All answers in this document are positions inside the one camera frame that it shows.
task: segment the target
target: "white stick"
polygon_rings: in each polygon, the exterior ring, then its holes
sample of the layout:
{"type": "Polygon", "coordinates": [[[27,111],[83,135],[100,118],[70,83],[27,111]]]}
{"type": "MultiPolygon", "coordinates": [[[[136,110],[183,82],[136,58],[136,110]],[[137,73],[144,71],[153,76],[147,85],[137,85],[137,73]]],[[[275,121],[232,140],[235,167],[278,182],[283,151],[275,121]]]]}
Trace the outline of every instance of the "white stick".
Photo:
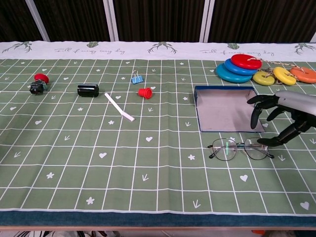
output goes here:
{"type": "Polygon", "coordinates": [[[127,118],[129,121],[133,122],[135,120],[135,118],[133,118],[131,115],[129,115],[128,113],[124,112],[119,106],[118,104],[112,99],[112,97],[108,94],[105,93],[104,94],[109,101],[114,105],[114,107],[118,110],[118,112],[125,118],[127,118]]]}

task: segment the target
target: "glasses frame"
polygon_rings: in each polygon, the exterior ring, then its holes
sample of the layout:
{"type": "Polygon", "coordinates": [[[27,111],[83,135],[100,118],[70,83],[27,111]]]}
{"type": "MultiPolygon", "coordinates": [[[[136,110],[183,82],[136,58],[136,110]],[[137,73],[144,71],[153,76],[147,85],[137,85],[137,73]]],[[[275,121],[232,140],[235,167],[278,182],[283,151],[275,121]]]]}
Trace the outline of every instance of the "glasses frame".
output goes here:
{"type": "MultiPolygon", "coordinates": [[[[214,144],[216,141],[218,141],[218,140],[224,140],[224,139],[227,139],[227,138],[216,139],[216,140],[213,141],[212,145],[207,146],[207,148],[212,148],[212,151],[213,151],[213,153],[212,153],[211,155],[209,155],[209,158],[210,158],[210,159],[212,159],[212,158],[214,158],[214,157],[216,157],[217,159],[219,159],[216,154],[217,154],[221,149],[214,150],[213,144],[214,144]]],[[[250,139],[259,139],[259,137],[251,137],[251,138],[247,138],[246,140],[250,140],[250,139]]],[[[260,150],[260,149],[256,149],[255,147],[256,147],[256,146],[259,146],[259,145],[252,145],[252,144],[251,144],[251,145],[245,145],[244,142],[238,142],[238,143],[235,142],[235,141],[233,141],[233,142],[234,142],[234,144],[232,145],[232,147],[236,147],[237,149],[244,149],[244,151],[246,152],[247,156],[248,156],[249,158],[253,159],[253,160],[262,160],[262,159],[264,159],[264,158],[266,158],[266,157],[269,157],[269,158],[273,159],[273,158],[275,157],[274,155],[269,154],[268,149],[267,149],[267,152],[263,152],[263,151],[260,150]],[[261,159],[254,159],[254,158],[252,158],[252,157],[249,155],[249,153],[247,152],[246,146],[247,146],[247,147],[249,147],[249,146],[253,147],[255,150],[264,153],[265,156],[264,156],[263,158],[261,158],[261,159]]],[[[234,159],[236,155],[237,155],[237,151],[236,151],[236,153],[234,154],[233,158],[228,159],[228,160],[224,160],[224,159],[219,159],[219,160],[222,160],[222,161],[230,161],[230,160],[234,159]]]]}

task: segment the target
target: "glasses lens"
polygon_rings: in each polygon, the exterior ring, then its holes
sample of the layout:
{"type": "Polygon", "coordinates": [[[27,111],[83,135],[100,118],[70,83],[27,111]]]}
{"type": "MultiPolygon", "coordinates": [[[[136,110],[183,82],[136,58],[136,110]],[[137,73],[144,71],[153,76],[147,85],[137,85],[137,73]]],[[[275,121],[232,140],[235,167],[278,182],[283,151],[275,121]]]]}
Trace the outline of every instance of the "glasses lens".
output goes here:
{"type": "Polygon", "coordinates": [[[218,139],[213,142],[213,152],[220,160],[231,160],[237,152],[236,142],[230,139],[218,139]]]}
{"type": "Polygon", "coordinates": [[[245,150],[252,159],[263,159],[267,156],[268,147],[257,142],[258,138],[245,140],[245,150]]]}

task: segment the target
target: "dark curtain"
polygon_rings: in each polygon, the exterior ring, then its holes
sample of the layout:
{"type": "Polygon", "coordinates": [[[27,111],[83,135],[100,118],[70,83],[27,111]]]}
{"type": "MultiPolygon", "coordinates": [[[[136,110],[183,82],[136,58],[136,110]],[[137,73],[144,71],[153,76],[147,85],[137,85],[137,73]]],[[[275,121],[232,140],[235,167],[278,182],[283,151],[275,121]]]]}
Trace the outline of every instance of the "dark curtain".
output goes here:
{"type": "Polygon", "coordinates": [[[120,41],[198,42],[204,0],[114,0],[120,41]]]}
{"type": "Polygon", "coordinates": [[[50,41],[110,41],[102,0],[34,0],[50,41]]]}
{"type": "Polygon", "coordinates": [[[208,42],[309,42],[315,0],[216,0],[208,42]]]}
{"type": "Polygon", "coordinates": [[[0,41],[42,40],[25,0],[0,0],[0,41]]]}

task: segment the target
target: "robotic hand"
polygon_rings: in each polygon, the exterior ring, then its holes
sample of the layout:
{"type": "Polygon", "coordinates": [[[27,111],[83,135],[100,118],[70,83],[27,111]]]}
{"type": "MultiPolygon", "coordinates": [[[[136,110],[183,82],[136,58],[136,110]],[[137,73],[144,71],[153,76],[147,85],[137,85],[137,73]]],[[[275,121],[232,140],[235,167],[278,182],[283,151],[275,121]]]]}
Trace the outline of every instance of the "robotic hand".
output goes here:
{"type": "Polygon", "coordinates": [[[277,91],[274,95],[257,95],[247,101],[248,104],[257,103],[251,115],[251,128],[257,125],[259,115],[263,109],[277,106],[268,116],[267,121],[273,120],[279,114],[287,111],[291,113],[294,123],[282,131],[278,137],[260,138],[258,143],[269,147],[276,147],[287,143],[301,132],[316,127],[316,96],[292,91],[277,91]]]}

